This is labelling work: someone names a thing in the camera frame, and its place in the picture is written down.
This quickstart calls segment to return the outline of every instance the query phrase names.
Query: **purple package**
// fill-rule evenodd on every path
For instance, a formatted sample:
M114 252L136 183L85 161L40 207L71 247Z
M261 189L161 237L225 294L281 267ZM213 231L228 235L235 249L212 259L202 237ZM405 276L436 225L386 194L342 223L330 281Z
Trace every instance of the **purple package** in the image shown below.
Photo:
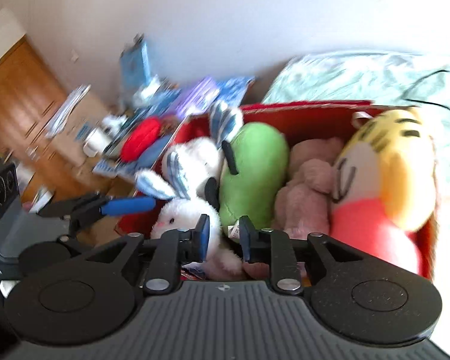
M203 114L219 93L217 83L211 77L205 77L193 87L183 90L171 103L164 117L175 116L182 121L188 115Z

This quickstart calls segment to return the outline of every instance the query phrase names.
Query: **striped bunny ear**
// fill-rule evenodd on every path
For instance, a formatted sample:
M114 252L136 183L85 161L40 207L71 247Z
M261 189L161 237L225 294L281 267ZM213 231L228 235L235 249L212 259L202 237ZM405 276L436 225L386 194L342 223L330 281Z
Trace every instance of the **striped bunny ear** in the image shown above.
M150 169L142 169L135 174L135 187L141 193L160 200L177 197L172 186Z
M227 103L219 100L209 110L210 136L217 148L226 140L231 142L243 127L243 114L239 108L229 108Z
M190 189L185 169L193 169L192 166L185 167L183 159L172 150L166 154L166 172L170 183L175 188L176 194L182 199L191 199L194 195Z

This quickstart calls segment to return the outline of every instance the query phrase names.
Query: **tiger plush head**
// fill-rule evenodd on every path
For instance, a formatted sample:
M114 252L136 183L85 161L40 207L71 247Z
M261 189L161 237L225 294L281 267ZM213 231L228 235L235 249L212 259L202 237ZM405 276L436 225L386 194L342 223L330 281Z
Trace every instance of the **tiger plush head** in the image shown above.
M337 158L332 212L379 199L397 227L417 231L435 207L434 165L430 124L421 109L383 112L363 125Z

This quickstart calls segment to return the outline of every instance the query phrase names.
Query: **pink plush bear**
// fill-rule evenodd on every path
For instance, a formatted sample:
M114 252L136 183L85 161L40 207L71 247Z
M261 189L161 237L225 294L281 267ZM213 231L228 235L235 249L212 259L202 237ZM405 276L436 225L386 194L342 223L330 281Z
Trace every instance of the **pink plush bear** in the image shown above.
M307 239L311 232L328 234L328 194L335 171L332 167L343 149L339 138L309 139L290 153L290 181L275 199L275 227L292 239Z

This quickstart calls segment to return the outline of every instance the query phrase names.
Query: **green plush toy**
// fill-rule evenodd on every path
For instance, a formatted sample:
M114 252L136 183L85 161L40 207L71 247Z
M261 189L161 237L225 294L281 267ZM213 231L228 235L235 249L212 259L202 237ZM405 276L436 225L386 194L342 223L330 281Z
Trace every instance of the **green plush toy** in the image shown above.
M222 226L226 229L248 215L255 228L270 227L275 195L288 167L283 134L265 123L247 123L223 152L228 166L220 180Z

